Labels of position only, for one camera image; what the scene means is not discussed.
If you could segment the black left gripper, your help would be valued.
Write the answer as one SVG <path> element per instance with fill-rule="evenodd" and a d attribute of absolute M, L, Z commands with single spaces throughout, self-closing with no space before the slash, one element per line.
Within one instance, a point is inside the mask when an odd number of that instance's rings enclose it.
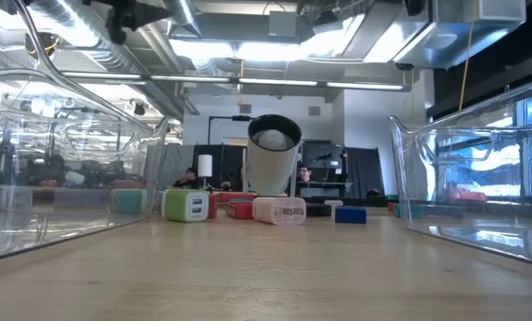
<path fill-rule="evenodd" d="M 105 21 L 110 41 L 116 45 L 122 45 L 127 34 L 124 29 L 135 30 L 145 25 L 160 21 L 170 16 L 169 12 L 162 7 L 151 4 L 136 2 L 108 2 L 110 6 Z"/>

